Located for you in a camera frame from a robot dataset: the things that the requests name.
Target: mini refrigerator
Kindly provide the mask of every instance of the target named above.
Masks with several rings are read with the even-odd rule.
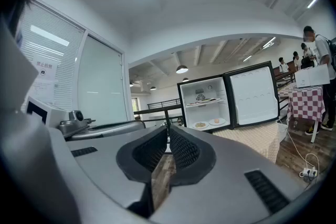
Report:
[[[271,62],[177,84],[184,126],[213,132],[272,121],[279,98]]]

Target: gray shirt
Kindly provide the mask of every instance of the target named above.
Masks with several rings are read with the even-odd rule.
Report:
[[[315,38],[315,44],[316,44],[317,50],[319,51],[319,55],[320,55],[321,60],[322,60],[323,56],[329,55],[329,57],[330,57],[330,60],[329,60],[329,63],[328,63],[329,79],[333,80],[334,78],[336,78],[336,72],[331,65],[332,55],[331,55],[331,52],[330,52],[329,44],[328,44],[327,40],[320,35],[318,35]]]

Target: person standing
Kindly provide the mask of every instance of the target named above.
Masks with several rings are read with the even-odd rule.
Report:
[[[316,55],[312,52],[312,50],[304,43],[301,43],[301,48],[303,49],[303,57],[309,57],[309,59],[314,62],[314,67],[318,66]]]
[[[308,42],[314,42],[316,44],[316,48],[320,55],[320,65],[328,66],[328,73],[330,84],[323,85],[323,102],[326,111],[322,116],[322,122],[324,120],[325,114],[328,112],[329,118],[326,124],[319,123],[317,128],[317,133],[319,132],[320,127],[324,130],[332,131],[332,128],[335,123],[335,111],[336,111],[336,71],[332,66],[332,54],[329,48],[329,44],[327,39],[322,37],[321,35],[316,35],[315,31],[311,28],[311,26],[306,26],[303,29],[303,39]],[[313,126],[306,131],[306,135],[313,134]]]
[[[283,57],[279,58],[279,62],[280,62],[280,66],[279,66],[279,70],[280,73],[287,73],[290,71],[289,66],[283,61]]]
[[[295,69],[296,71],[299,71],[301,69],[301,60],[299,57],[299,54],[297,53],[297,51],[293,52],[293,61],[294,61],[294,65],[295,65]]]

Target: black pants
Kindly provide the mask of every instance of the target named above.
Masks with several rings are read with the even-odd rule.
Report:
[[[322,122],[324,120],[325,114],[328,112],[329,119],[327,125],[329,128],[332,128],[335,123],[335,110],[336,110],[335,94],[336,94],[336,79],[333,79],[330,80],[330,84],[323,85],[323,102],[326,111],[322,115]]]

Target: checkered tablecloth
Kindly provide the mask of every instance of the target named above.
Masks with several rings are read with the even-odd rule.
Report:
[[[303,118],[322,122],[325,112],[322,86],[297,88],[291,83],[278,92],[279,97],[289,97],[287,122],[290,117]]]
[[[213,135],[241,142],[275,163],[280,147],[278,132],[282,131],[278,128],[279,124],[272,121],[234,130],[224,129],[213,132]]]

